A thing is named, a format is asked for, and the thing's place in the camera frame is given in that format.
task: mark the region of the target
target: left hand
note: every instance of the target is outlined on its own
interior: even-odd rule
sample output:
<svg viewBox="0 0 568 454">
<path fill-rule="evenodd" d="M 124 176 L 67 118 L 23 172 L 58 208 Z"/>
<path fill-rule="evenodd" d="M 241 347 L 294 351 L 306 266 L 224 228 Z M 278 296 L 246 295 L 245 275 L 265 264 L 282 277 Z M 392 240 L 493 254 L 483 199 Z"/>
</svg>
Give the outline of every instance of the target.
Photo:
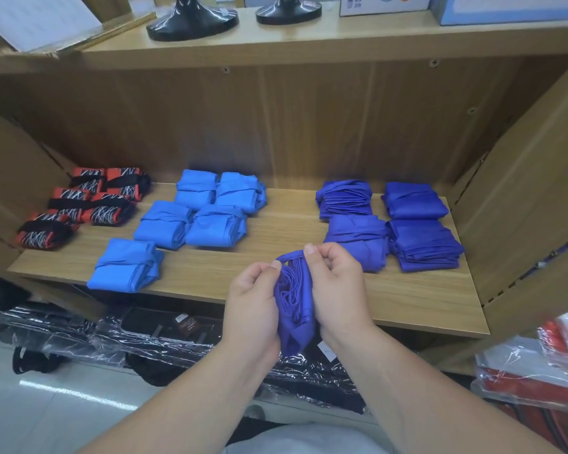
<svg viewBox="0 0 568 454">
<path fill-rule="evenodd" d="M 229 285 L 223 318 L 223 340 L 245 359 L 275 365 L 280 354 L 278 307 L 274 287 L 281 263 L 253 263 Z"/>
</svg>

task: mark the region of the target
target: right hand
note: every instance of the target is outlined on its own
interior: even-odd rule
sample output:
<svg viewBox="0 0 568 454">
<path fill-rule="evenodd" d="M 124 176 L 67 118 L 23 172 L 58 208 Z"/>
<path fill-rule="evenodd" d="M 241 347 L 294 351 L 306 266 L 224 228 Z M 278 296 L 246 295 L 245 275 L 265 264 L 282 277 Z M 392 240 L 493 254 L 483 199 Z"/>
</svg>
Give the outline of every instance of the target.
<svg viewBox="0 0 568 454">
<path fill-rule="evenodd" d="M 373 328 L 360 263 L 334 242 L 307 244 L 303 253 L 313 280 L 316 318 L 326 343 L 332 347 L 328 338 L 341 342 Z"/>
</svg>

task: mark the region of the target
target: white floor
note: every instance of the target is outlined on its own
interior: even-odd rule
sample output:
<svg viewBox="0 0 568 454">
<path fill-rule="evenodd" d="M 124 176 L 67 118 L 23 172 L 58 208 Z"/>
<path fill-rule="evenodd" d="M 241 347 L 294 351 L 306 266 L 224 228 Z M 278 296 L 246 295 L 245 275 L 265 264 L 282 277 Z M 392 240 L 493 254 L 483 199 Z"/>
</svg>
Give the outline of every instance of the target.
<svg viewBox="0 0 568 454">
<path fill-rule="evenodd" d="M 12 348 L 0 343 L 0 454 L 68 454 L 159 391 L 131 370 L 68 363 L 53 373 L 13 373 Z M 394 452 L 371 415 L 326 409 L 293 397 L 255 400 L 269 421 L 357 427 Z"/>
</svg>

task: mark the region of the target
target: wooden shelf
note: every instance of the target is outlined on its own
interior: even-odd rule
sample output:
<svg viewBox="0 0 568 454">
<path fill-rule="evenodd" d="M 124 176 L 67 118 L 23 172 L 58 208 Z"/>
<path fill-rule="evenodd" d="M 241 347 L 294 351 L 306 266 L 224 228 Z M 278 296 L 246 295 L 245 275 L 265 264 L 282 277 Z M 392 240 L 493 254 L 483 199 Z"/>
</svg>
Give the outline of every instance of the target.
<svg viewBox="0 0 568 454">
<path fill-rule="evenodd" d="M 112 237 L 132 238 L 140 217 L 157 199 L 173 200 L 175 186 L 158 183 L 136 216 L 122 228 L 83 225 L 74 240 L 55 252 L 26 250 L 9 271 L 18 275 L 58 282 L 86 284 L 99 256 Z M 372 210 L 386 218 L 379 194 Z M 205 250 L 183 246 L 168 252 L 160 269 L 161 279 L 143 291 L 156 295 L 224 303 L 231 280 L 254 261 L 272 259 L 320 243 L 328 224 L 318 219 L 310 190 L 269 189 L 268 204 L 248 219 L 248 235 L 231 250 Z M 452 217 L 442 223 L 458 238 Z M 462 336 L 485 336 L 488 325 L 465 257 L 461 267 L 449 271 L 402 274 L 395 257 L 379 274 L 365 274 L 373 319 L 402 328 Z"/>
<path fill-rule="evenodd" d="M 61 62 L 126 70 L 568 54 L 568 21 L 442 27 L 430 11 L 341 18 L 339 2 L 326 2 L 315 21 L 265 26 L 256 22 L 255 11 L 238 9 L 235 29 L 186 42 L 153 42 L 141 25 Z M 0 53 L 0 73 L 58 64 Z"/>
</svg>

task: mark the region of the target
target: black stand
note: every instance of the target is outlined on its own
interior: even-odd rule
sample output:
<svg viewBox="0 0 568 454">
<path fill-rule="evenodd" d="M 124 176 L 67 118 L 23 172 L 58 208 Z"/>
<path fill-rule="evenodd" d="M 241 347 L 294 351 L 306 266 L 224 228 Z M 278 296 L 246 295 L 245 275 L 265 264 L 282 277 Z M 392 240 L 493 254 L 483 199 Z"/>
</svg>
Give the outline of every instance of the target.
<svg viewBox="0 0 568 454">
<path fill-rule="evenodd" d="M 264 25 L 289 25 L 307 22 L 322 15 L 322 5 L 299 0 L 276 0 L 257 10 L 257 22 Z"/>
<path fill-rule="evenodd" d="M 223 33 L 238 25 L 234 9 L 209 8 L 198 0 L 177 0 L 174 11 L 148 25 L 154 41 L 185 41 Z"/>
</svg>

